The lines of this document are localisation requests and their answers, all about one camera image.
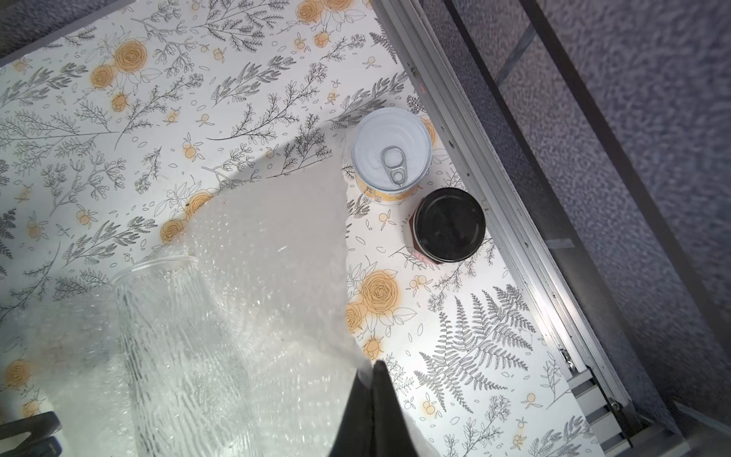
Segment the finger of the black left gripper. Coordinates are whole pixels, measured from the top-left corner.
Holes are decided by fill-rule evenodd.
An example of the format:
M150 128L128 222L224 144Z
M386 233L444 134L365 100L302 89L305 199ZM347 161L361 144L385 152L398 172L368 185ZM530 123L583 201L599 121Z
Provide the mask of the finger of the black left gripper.
M47 437L4 452L1 457L59 457L61 454L62 447L58 440Z
M5 440L28 433L28 439L38 440L52 436L61 428L58 416L53 411L49 411L2 425L1 439Z

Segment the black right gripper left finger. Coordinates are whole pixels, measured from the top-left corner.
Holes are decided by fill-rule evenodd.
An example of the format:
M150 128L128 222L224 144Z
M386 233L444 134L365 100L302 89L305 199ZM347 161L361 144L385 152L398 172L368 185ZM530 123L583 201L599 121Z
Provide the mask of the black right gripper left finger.
M373 417L370 381L358 371L354 377L343 418L329 455L373 456Z

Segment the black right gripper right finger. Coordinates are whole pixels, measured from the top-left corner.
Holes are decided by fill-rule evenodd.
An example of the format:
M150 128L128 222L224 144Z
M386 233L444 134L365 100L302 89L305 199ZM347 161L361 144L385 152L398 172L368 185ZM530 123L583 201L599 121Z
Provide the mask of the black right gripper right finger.
M371 399L373 417L371 455L417 457L418 453L410 438L388 366L381 360L373 366Z

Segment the clear textured glass vase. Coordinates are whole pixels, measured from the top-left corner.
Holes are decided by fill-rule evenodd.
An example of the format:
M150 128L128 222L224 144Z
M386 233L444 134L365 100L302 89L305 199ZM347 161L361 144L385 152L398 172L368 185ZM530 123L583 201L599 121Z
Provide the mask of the clear textured glass vase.
M260 455L245 364L196 258L141 263L113 287L139 455Z

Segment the clear bubble wrap sheet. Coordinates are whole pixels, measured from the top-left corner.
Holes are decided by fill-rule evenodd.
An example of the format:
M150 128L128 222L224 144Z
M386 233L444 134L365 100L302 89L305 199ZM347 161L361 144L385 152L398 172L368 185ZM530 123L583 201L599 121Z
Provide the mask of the clear bubble wrap sheet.
M355 375L375 363L346 323L346 183L336 159L222 192L169 247L192 256L245 364L258 456L330 456ZM18 318L61 430L60 456L141 456L113 280ZM435 449L403 411L418 456Z

